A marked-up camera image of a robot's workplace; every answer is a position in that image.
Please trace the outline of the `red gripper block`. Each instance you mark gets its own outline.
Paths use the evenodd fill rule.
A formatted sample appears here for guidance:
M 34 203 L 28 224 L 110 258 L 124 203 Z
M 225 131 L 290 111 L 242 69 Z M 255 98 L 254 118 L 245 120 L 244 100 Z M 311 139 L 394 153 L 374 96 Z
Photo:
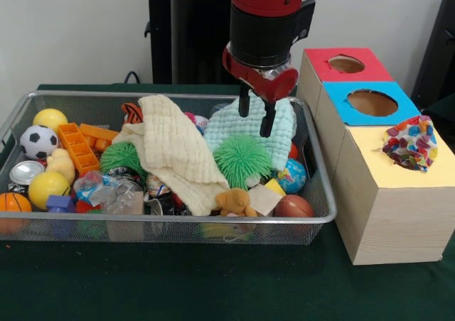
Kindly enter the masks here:
M 238 112 L 241 117 L 247 117 L 250 110 L 250 89 L 264 99 L 265 116 L 260 127 L 261 137 L 270 137 L 274 123 L 274 103 L 288 97 L 295 88 L 299 73 L 287 60 L 271 69 L 254 68 L 242 64 L 231 53 L 230 45 L 223 51 L 223 66 L 237 80 L 244 82 L 239 95 Z

